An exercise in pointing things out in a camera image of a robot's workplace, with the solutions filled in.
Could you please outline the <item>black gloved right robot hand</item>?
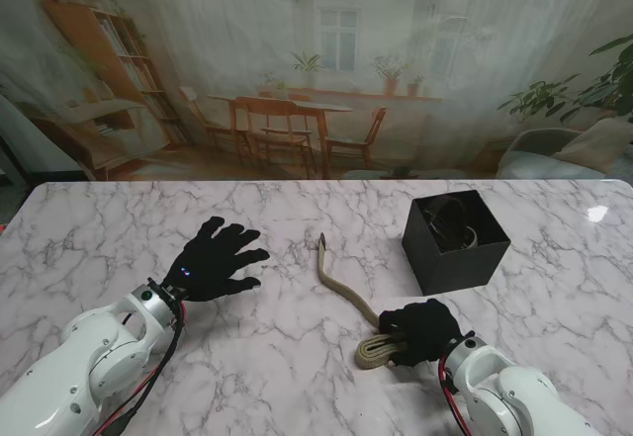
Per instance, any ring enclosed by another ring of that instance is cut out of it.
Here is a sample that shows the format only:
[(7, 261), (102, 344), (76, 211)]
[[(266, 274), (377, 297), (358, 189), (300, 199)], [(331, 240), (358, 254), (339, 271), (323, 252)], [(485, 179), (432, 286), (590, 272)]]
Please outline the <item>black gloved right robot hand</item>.
[(379, 331), (389, 334), (406, 348), (390, 358), (395, 366), (414, 367), (440, 360), (452, 343), (464, 335), (449, 308), (436, 299), (385, 310), (379, 316)]

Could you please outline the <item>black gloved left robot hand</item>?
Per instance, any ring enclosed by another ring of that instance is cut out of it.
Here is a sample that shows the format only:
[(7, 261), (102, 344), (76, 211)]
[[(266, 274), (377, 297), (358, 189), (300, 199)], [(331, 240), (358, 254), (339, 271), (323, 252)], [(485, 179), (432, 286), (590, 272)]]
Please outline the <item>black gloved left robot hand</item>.
[(225, 225), (221, 217), (209, 218), (185, 244), (162, 286), (188, 302), (208, 302), (259, 287), (261, 282), (254, 277), (238, 280), (233, 276), (249, 265), (270, 258), (268, 251), (262, 248), (246, 248), (259, 236), (258, 230), (238, 223)]

